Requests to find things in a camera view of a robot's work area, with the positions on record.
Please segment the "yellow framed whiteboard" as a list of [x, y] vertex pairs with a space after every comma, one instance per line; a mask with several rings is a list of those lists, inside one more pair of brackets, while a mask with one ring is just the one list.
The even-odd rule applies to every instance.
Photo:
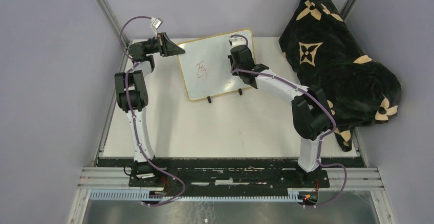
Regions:
[[239, 77], [231, 74], [230, 37], [245, 38], [248, 41], [248, 48], [253, 57], [255, 56], [253, 33], [248, 28], [178, 44], [185, 50], [185, 54], [178, 55], [178, 60], [190, 101], [237, 92], [239, 88], [248, 88]]

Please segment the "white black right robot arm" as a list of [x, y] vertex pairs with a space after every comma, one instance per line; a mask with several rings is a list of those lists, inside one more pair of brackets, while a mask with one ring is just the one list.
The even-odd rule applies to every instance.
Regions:
[[228, 56], [231, 73], [255, 89], [266, 91], [291, 105], [293, 126], [300, 136], [296, 181], [308, 187], [321, 169], [320, 151], [324, 138], [336, 128], [324, 91], [318, 86], [291, 82], [264, 64], [253, 61], [246, 45], [233, 47]]

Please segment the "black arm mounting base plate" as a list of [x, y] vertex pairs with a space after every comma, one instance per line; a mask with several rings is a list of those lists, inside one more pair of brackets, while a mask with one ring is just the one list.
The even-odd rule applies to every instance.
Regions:
[[157, 187], [168, 196], [251, 197], [284, 196], [292, 189], [329, 188], [325, 170], [305, 173], [296, 159], [173, 159], [159, 158], [154, 164], [132, 159], [99, 159], [97, 167], [115, 167], [128, 176], [130, 187]]

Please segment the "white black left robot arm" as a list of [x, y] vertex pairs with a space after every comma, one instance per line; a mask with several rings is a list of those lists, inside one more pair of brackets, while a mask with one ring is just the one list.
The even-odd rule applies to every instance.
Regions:
[[165, 32], [153, 38], [129, 46], [127, 55], [132, 57], [133, 66], [126, 72], [115, 74], [115, 94], [118, 107], [128, 119], [134, 145], [134, 159], [131, 167], [131, 184], [156, 186], [163, 173], [154, 164], [155, 153], [150, 144], [146, 121], [149, 103], [145, 77], [155, 69], [154, 54], [170, 57], [185, 53], [171, 41]]

